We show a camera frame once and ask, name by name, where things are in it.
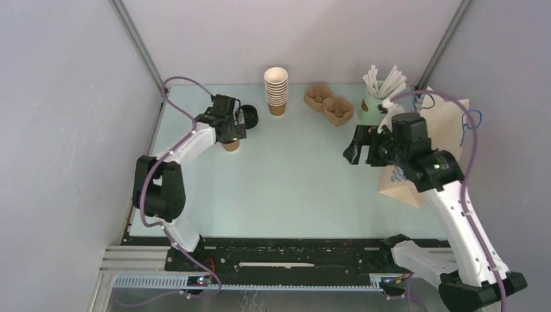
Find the stack of paper cups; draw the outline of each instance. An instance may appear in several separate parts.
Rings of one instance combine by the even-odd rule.
[[[287,105],[289,80],[287,70],[281,67],[273,67],[264,73],[264,85],[266,87],[266,102],[270,114],[281,116]]]

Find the paper bag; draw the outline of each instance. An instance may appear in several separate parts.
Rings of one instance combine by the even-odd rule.
[[[463,111],[454,102],[445,102],[439,96],[433,97],[434,105],[432,99],[426,95],[419,108],[420,115],[427,121],[432,148],[449,151],[459,160],[463,138]],[[459,102],[468,109],[468,99]],[[402,169],[396,166],[387,166],[384,169],[379,193],[418,208],[425,204],[425,199],[417,192],[415,185],[408,181]]]

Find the green cup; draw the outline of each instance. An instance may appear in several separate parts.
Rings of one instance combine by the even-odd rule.
[[[377,81],[379,89],[383,86],[382,80]],[[367,87],[365,88],[365,96],[363,98],[360,108],[357,110],[358,119],[362,125],[379,125],[384,118],[380,110],[377,108],[379,104],[383,103],[382,99],[376,99],[369,94]]]

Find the table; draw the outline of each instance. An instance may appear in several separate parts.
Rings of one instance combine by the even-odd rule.
[[[290,85],[287,109],[268,112],[263,85],[210,86],[242,104],[254,105],[259,124],[229,153],[219,143],[184,169],[184,214],[205,237],[383,238],[403,233],[416,239],[445,239],[428,204],[406,205],[378,194],[382,168],[350,165],[342,152],[352,140],[354,116],[334,127],[303,101],[305,84]],[[363,84],[331,84],[360,109]],[[192,116],[211,105],[196,86],[173,86],[169,98]],[[411,105],[406,98],[404,106]],[[191,122],[167,105],[153,154],[166,151],[190,129]],[[130,236],[162,237],[145,228],[134,212]]]

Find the black cup lid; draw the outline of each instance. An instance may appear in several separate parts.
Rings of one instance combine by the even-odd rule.
[[[241,108],[235,111],[235,119],[238,118],[239,110],[243,111],[245,129],[253,129],[258,124],[257,109],[253,105],[241,105]]]

